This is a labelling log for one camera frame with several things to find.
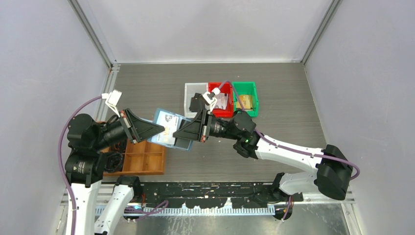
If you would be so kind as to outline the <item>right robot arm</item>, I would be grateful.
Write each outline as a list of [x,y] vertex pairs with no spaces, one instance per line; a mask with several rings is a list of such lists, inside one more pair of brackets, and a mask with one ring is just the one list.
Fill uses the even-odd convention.
[[205,142],[209,137],[235,140],[233,148],[244,158],[269,160],[290,165],[300,173],[278,173],[270,187],[276,201],[303,192],[319,192],[334,200],[345,200],[353,168],[341,150],[328,144],[310,148],[278,141],[257,131],[256,123],[245,111],[236,110],[229,120],[208,111],[183,121],[173,137]]

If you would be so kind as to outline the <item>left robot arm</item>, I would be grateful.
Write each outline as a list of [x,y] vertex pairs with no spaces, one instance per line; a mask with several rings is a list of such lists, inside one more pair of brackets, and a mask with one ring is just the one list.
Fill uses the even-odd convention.
[[111,235],[128,203],[143,195],[138,176],[120,176],[112,196],[99,218],[95,218],[96,201],[101,188],[108,153],[103,149],[122,141],[145,141],[165,128],[122,110],[114,119],[96,122],[88,114],[78,114],[68,124],[67,139],[71,148],[65,163],[64,179],[68,181],[69,201],[67,234]]

